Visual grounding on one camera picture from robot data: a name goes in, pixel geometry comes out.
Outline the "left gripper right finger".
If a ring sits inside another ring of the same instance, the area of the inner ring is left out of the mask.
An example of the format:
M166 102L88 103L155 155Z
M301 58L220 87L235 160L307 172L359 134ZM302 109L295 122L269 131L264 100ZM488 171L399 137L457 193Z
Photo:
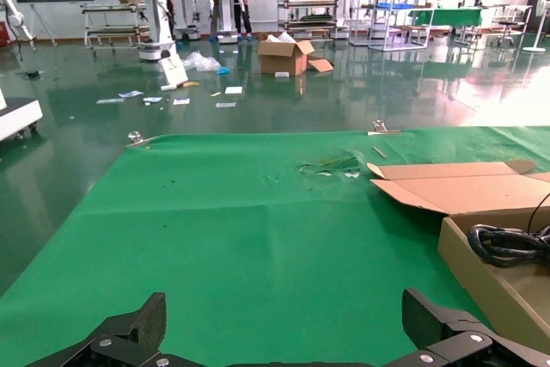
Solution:
M505 339L467 311L433 303L407 288L401 296L401 321L417 351L389 366L548 366L549 356Z

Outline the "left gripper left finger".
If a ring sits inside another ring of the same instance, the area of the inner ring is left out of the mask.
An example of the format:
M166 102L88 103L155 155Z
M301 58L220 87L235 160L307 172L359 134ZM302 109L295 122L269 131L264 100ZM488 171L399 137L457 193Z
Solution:
M106 318L82 341L31 365L179 366L179 357L160 351L166 332L166 295L155 292L141 308Z

